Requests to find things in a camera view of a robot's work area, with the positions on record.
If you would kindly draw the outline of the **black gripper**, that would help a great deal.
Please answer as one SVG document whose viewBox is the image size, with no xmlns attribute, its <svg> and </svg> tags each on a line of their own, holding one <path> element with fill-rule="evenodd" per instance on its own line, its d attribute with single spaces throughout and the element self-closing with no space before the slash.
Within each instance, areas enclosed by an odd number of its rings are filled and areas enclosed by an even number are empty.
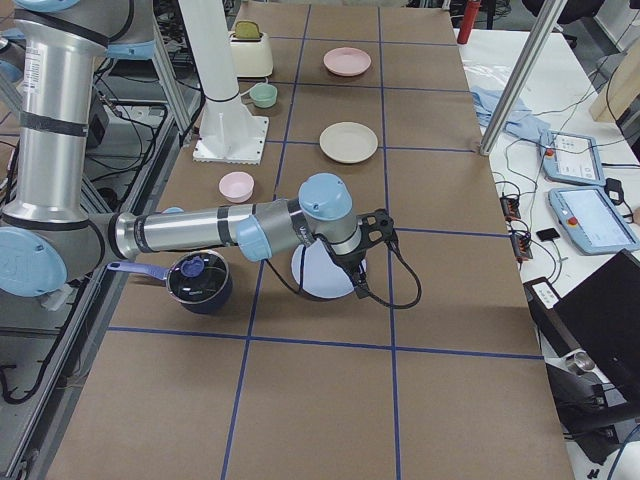
<svg viewBox="0 0 640 480">
<path fill-rule="evenodd" d="M 332 244 L 327 250 L 333 263 L 347 275 L 358 298 L 370 296 L 366 273 L 362 266 L 369 242 L 361 239 L 356 244 Z"/>
</svg>

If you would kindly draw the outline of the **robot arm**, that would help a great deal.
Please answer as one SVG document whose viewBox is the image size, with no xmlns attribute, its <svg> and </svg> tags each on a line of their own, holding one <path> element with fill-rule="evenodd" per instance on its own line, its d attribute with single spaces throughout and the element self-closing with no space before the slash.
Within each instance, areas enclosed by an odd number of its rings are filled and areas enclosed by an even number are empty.
<svg viewBox="0 0 640 480">
<path fill-rule="evenodd" d="M 251 261 L 321 239 L 350 278 L 368 287 L 361 263 L 365 226 L 343 181 L 306 180 L 293 200 L 176 214 L 89 214 L 80 204 L 94 61 L 149 58 L 155 50 L 149 1 L 19 1 L 26 38 L 14 198 L 1 212 L 1 287 L 37 297 L 141 253 L 236 246 Z"/>
</svg>

